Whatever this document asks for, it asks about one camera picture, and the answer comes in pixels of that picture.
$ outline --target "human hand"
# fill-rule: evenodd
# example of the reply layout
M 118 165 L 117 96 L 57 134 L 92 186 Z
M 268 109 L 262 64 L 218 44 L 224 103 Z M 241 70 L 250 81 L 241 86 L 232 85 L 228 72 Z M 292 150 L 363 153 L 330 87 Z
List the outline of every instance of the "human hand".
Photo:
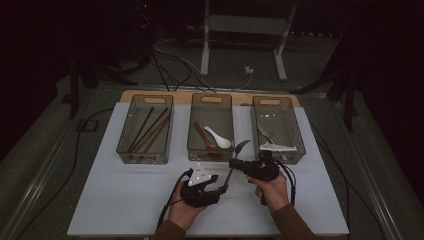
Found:
M 265 196 L 270 213 L 289 204 L 287 179 L 281 172 L 276 179 L 270 182 L 264 182 L 248 175 L 246 175 L 246 178 L 257 186 L 255 189 L 256 196 L 259 198 Z
M 173 204 L 169 208 L 168 220 L 187 231 L 193 224 L 197 215 L 199 215 L 201 211 L 205 210 L 207 206 L 195 208 L 187 205 L 180 195 L 183 185 L 184 182 L 180 182 L 175 190 L 175 194 L 172 197 L 171 202 Z

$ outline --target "white spoon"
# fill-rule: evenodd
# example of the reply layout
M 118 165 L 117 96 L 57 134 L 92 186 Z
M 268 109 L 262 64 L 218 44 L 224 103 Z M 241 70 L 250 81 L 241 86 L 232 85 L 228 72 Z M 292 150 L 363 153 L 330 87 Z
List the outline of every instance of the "white spoon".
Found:
M 216 144 L 222 149 L 231 147 L 231 142 L 228 139 L 225 139 L 218 134 L 216 134 L 210 127 L 205 126 L 204 129 L 208 131 L 215 138 Z

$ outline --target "sleeve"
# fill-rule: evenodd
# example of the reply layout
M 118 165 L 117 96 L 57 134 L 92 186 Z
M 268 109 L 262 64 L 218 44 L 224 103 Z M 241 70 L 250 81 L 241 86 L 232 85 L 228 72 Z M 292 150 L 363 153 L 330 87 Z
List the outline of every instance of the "sleeve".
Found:
M 165 220 L 151 240 L 182 240 L 186 232 L 175 223 Z
M 273 212 L 271 216 L 284 240 L 320 239 L 312 233 L 291 204 Z

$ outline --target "dark background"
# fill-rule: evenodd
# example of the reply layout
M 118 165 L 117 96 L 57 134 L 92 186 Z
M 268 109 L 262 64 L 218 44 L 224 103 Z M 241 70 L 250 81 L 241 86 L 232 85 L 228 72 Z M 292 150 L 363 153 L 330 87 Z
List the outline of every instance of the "dark background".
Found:
M 56 97 L 54 84 L 69 74 L 71 53 L 84 49 L 101 63 L 116 63 L 117 55 L 125 52 L 119 46 L 132 36 L 134 26 L 140 24 L 129 17 L 134 14 L 135 2 L 2 2 L 0 159 Z M 243 2 L 254 4 L 255 12 L 249 10 L 251 8 L 244 9 Z M 217 0 L 211 10 L 241 15 L 271 14 L 272 17 L 278 15 L 267 10 L 273 2 L 276 1 Z M 370 111 L 423 203 L 420 185 L 424 183 L 421 164 L 424 3 L 419 0 L 297 2 L 293 34 L 342 36 L 325 74 L 348 71 L 352 67 L 357 70 L 356 89 L 363 92 Z M 146 9 L 139 9 L 151 21 L 147 39 L 154 38 L 156 25 L 184 40 L 186 26 L 203 24 L 203 1 L 140 3 L 149 4 Z M 142 50 L 141 54 L 148 57 L 148 51 Z M 96 79 L 87 77 L 84 82 L 89 87 L 97 84 Z

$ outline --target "white tabletop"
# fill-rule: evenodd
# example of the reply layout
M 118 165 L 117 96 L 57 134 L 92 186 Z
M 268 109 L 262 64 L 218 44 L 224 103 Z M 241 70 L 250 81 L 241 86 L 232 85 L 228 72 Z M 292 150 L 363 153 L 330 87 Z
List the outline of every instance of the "white tabletop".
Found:
M 178 177 L 197 162 L 187 157 L 189 105 L 174 106 L 170 159 L 166 165 L 124 164 L 116 147 L 129 103 L 117 103 L 103 141 L 88 176 L 68 235 L 73 236 L 151 236 L 160 212 Z M 250 108 L 233 106 L 235 142 L 252 139 Z M 339 202 L 318 151 L 303 108 L 295 108 L 306 155 L 290 166 L 297 178 L 295 208 L 318 235 L 347 234 Z M 252 142 L 239 159 L 253 160 Z M 211 174 L 218 174 L 215 190 L 228 174 L 228 163 L 202 162 Z M 266 236 L 278 235 L 266 207 L 254 195 L 255 186 L 235 170 L 227 193 L 218 204 L 209 206 L 196 219 L 187 236 Z

